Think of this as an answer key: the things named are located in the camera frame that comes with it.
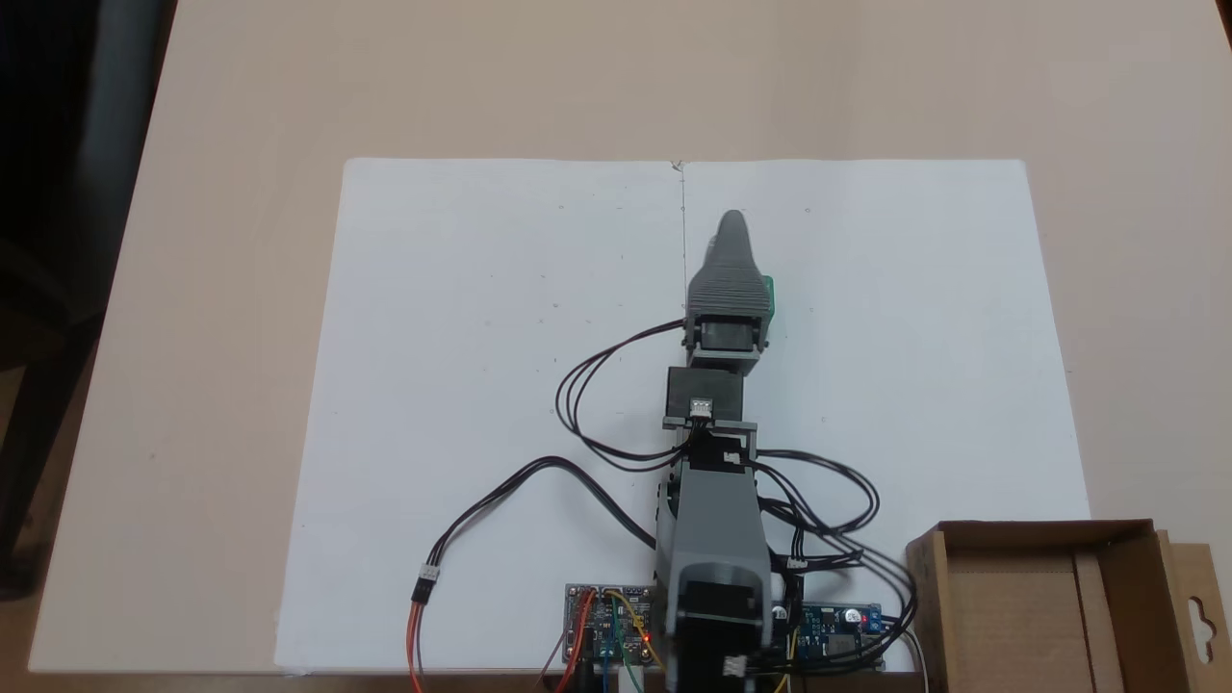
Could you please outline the grey wide fixed gripper finger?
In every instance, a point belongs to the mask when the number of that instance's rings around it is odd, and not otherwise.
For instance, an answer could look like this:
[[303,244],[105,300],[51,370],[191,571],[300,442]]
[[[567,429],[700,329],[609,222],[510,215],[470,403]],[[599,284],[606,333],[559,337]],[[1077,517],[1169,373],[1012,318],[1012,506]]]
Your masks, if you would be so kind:
[[686,316],[772,312],[774,298],[756,268],[745,216],[739,210],[728,210],[708,242],[703,263],[689,282]]

